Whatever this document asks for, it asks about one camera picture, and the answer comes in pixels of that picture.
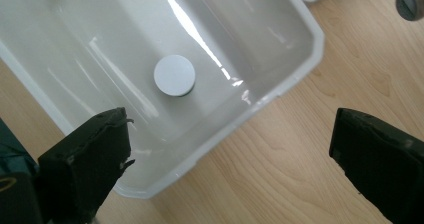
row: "white bowl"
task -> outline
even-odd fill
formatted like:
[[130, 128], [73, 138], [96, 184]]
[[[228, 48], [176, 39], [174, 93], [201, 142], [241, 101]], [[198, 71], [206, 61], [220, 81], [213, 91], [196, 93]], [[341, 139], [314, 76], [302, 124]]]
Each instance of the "white bowl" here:
[[[125, 107], [136, 163], [115, 190], [149, 198], [321, 60], [301, 0], [0, 0], [0, 56], [65, 133]], [[157, 62], [181, 55], [194, 88], [171, 97]]]

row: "wooden floor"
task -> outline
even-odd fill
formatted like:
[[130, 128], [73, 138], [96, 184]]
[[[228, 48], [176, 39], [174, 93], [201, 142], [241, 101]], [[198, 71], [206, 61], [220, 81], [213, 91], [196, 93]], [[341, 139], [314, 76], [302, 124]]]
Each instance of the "wooden floor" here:
[[[389, 223], [328, 156], [339, 107], [424, 140], [424, 20], [394, 0], [322, 0], [322, 63], [151, 200], [111, 193], [99, 223]], [[0, 117], [34, 157], [63, 138], [0, 63]]]

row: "black plastic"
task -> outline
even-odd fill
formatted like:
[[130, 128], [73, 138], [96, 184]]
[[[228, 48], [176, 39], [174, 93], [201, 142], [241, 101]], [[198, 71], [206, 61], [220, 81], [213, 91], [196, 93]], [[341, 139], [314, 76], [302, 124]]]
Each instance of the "black plastic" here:
[[330, 156], [395, 224], [424, 223], [424, 143], [368, 114], [340, 108]]
[[125, 109], [100, 113], [38, 160], [54, 223], [88, 223], [125, 169], [131, 147]]

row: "wooden surface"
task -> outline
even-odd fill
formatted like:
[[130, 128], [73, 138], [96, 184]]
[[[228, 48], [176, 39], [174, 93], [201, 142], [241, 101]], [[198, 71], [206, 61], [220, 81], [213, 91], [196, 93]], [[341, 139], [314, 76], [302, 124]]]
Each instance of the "wooden surface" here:
[[[328, 156], [348, 107], [424, 139], [424, 20], [394, 0], [322, 0], [322, 63], [151, 200], [111, 193], [99, 223], [389, 223]], [[0, 116], [38, 157], [63, 135], [0, 64]]]

